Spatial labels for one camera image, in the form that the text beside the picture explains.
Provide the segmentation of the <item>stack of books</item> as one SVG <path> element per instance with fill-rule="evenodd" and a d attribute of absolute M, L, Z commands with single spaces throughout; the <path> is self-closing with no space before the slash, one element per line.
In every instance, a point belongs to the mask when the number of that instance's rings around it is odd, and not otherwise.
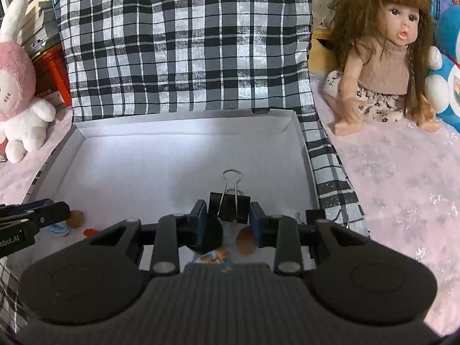
<path fill-rule="evenodd" d="M 1 0 L 1 12 L 15 0 Z M 37 58 L 60 42 L 55 5 L 58 0 L 25 0 L 23 17 L 19 19 L 17 43 L 31 58 Z"/>

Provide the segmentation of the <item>black white plaid cloth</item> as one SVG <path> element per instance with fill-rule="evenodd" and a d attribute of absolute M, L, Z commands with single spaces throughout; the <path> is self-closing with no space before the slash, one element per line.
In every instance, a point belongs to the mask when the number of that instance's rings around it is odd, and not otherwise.
<path fill-rule="evenodd" d="M 320 208 L 329 220 L 367 233 L 313 100 L 312 0 L 60 0 L 55 13 L 75 122 L 293 110 Z"/>

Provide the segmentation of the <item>pink white bunny plush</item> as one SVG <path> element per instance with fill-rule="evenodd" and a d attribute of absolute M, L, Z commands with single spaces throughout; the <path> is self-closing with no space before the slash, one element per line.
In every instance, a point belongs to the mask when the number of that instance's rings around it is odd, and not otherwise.
<path fill-rule="evenodd" d="M 12 164 L 45 144 L 56 117 L 55 106 L 35 96 L 33 63 L 17 43 L 27 6 L 28 0 L 13 0 L 1 23 L 1 142 Z"/>

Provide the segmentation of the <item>small blue cartoon badge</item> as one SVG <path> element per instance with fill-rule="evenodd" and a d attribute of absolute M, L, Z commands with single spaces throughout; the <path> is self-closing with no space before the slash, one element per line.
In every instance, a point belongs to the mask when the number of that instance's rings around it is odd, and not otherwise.
<path fill-rule="evenodd" d="M 231 262 L 231 253 L 228 249 L 219 248 L 200 256 L 194 262 L 201 264 L 228 264 Z"/>

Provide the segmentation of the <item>pink fuzzy blanket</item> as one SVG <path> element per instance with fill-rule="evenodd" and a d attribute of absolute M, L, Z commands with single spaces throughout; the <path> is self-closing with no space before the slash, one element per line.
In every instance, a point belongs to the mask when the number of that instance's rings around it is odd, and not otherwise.
<path fill-rule="evenodd" d="M 359 198 L 370 236 L 422 262 L 438 291 L 427 324 L 459 327 L 459 133 L 427 133 L 404 119 L 329 135 Z"/>

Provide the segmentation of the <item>black binder clip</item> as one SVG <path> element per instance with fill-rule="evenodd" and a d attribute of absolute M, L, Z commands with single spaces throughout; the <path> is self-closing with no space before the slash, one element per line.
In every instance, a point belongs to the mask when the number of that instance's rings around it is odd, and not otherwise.
<path fill-rule="evenodd" d="M 221 173 L 223 189 L 212 191 L 209 197 L 208 215 L 215 220 L 247 224 L 251 199 L 239 188 L 243 174 L 240 170 L 227 169 Z"/>

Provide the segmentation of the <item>red cylindrical tin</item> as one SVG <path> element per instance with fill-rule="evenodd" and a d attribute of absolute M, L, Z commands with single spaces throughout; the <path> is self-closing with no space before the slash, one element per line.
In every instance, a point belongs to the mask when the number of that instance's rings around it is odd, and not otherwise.
<path fill-rule="evenodd" d="M 72 105 L 66 59 L 62 46 L 57 44 L 32 58 L 36 72 L 37 97 L 45 97 L 58 91 L 66 106 Z"/>

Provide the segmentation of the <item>blue Doraemon plush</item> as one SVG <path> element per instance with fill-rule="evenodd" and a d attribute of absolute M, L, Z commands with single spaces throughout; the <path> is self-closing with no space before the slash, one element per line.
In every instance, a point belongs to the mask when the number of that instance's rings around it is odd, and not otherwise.
<path fill-rule="evenodd" d="M 459 131 L 459 27 L 460 6 L 446 9 L 434 29 L 425 96 L 436 115 Z"/>

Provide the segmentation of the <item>brown haired baby doll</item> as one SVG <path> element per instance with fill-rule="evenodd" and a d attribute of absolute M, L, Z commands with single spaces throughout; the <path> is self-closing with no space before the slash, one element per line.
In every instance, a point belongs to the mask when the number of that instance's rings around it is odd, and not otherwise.
<path fill-rule="evenodd" d="M 329 7 L 338 67 L 323 93 L 337 115 L 333 133 L 352 135 L 367 123 L 404 118 L 437 132 L 424 91 L 434 38 L 431 0 L 333 0 Z"/>

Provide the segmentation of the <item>brown walnut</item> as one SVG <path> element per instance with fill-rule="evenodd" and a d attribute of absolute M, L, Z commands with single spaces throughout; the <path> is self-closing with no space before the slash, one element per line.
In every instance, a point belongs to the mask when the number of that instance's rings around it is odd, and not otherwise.
<path fill-rule="evenodd" d="M 80 210 L 72 210 L 69 218 L 66 220 L 66 225 L 71 229 L 82 227 L 85 223 L 84 212 Z"/>
<path fill-rule="evenodd" d="M 241 256 L 251 256 L 255 253 L 257 247 L 251 227 L 244 227 L 239 231 L 235 239 L 235 247 Z"/>

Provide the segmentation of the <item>white cardboard box tray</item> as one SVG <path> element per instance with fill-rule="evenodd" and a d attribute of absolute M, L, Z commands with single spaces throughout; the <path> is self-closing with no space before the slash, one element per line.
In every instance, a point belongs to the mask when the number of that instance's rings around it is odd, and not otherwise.
<path fill-rule="evenodd" d="M 49 198 L 102 230 L 156 223 L 235 187 L 269 215 L 297 221 L 318 208 L 297 115 L 272 110 L 148 114 L 81 122 L 51 155 L 27 201 Z"/>

